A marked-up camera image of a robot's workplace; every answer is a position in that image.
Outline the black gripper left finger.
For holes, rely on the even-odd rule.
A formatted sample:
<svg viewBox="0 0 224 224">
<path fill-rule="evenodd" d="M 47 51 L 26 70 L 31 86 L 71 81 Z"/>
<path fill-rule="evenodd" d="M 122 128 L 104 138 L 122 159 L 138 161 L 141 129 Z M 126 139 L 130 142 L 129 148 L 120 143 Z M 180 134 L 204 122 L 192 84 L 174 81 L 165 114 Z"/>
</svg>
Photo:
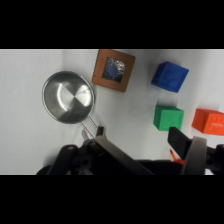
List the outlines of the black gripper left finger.
<svg viewBox="0 0 224 224">
<path fill-rule="evenodd" d="M 95 138 L 98 153 L 96 165 L 111 175 L 152 175 L 152 172 L 132 159 L 104 136 L 104 127 L 99 126 Z"/>
</svg>

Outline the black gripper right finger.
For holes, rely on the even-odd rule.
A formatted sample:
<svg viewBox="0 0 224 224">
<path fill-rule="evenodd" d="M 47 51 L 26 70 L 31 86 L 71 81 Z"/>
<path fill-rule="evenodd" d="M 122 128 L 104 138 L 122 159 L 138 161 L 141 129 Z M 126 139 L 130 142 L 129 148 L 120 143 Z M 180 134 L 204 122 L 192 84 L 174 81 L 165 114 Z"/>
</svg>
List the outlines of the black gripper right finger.
<svg viewBox="0 0 224 224">
<path fill-rule="evenodd" d="M 203 175 L 205 173 L 207 140 L 201 137 L 189 139 L 179 129 L 171 127 L 168 143 L 184 161 L 182 175 Z"/>
</svg>

